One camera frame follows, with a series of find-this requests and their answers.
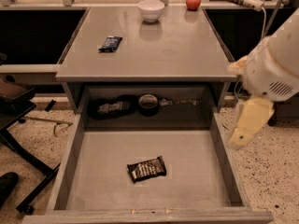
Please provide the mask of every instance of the black metal stand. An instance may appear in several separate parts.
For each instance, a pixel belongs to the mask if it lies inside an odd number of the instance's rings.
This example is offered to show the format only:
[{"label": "black metal stand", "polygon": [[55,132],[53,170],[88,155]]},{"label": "black metal stand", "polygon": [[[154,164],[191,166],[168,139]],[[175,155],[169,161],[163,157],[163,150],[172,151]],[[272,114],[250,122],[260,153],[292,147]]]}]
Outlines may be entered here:
[{"label": "black metal stand", "polygon": [[31,163],[36,169],[43,173],[46,178],[18,205],[17,210],[21,213],[32,214],[34,211],[30,202],[45,188],[49,182],[57,175],[59,165],[54,169],[51,169],[47,164],[40,161],[33,156],[27,150],[25,150],[18,141],[7,130],[13,123],[24,117],[27,113],[33,110],[36,105],[32,102],[26,102],[23,104],[18,114],[10,115],[7,113],[1,113],[0,115],[0,141],[9,149],[20,155],[23,159]]}]

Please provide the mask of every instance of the roll of tape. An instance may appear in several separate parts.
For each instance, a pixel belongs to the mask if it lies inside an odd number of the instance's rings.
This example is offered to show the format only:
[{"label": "roll of tape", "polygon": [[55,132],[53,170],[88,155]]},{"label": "roll of tape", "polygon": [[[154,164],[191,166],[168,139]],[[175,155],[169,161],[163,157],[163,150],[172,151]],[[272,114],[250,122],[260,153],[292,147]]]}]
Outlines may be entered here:
[{"label": "roll of tape", "polygon": [[138,100],[138,110],[143,116],[154,116],[159,111],[159,100],[152,94],[142,95]]}]

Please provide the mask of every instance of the black metal leg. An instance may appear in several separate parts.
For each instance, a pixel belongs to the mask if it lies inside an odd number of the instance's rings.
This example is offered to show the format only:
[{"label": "black metal leg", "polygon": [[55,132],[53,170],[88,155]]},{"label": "black metal leg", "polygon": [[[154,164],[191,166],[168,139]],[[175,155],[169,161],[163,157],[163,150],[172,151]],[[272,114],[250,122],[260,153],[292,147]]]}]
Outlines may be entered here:
[{"label": "black metal leg", "polygon": [[14,151],[23,159],[31,163],[41,173],[43,173],[44,175],[49,175],[53,172],[53,170],[48,165],[46,165],[44,162],[40,161],[31,153],[29,153],[26,149],[24,149],[7,130],[1,131],[0,135],[2,139],[4,139],[5,141],[3,142],[5,146],[9,147],[12,151]]},{"label": "black metal leg", "polygon": [[57,175],[60,164],[58,164],[51,174],[49,174],[21,203],[17,206],[20,213],[32,214],[34,208],[30,202],[49,184],[49,182]]}]

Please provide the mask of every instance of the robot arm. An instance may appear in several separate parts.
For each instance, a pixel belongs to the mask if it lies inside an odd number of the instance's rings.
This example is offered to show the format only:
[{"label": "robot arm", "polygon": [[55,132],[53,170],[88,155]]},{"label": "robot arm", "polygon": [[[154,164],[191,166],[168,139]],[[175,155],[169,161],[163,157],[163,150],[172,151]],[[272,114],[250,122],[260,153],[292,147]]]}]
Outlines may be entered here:
[{"label": "robot arm", "polygon": [[241,109],[228,146],[246,146],[274,114],[274,102],[299,92],[299,8],[271,36],[264,38],[246,57],[229,67],[240,75],[251,94]]}]

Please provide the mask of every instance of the gray tabletop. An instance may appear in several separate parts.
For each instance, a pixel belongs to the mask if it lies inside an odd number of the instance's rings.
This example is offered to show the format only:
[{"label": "gray tabletop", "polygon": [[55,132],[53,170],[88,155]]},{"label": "gray tabletop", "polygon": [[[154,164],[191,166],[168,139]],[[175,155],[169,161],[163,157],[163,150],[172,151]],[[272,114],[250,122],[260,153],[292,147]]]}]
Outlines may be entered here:
[{"label": "gray tabletop", "polygon": [[[100,53],[108,35],[123,37]],[[155,23],[137,7],[92,7],[58,70],[65,82],[234,81],[203,10],[168,6]]]}]

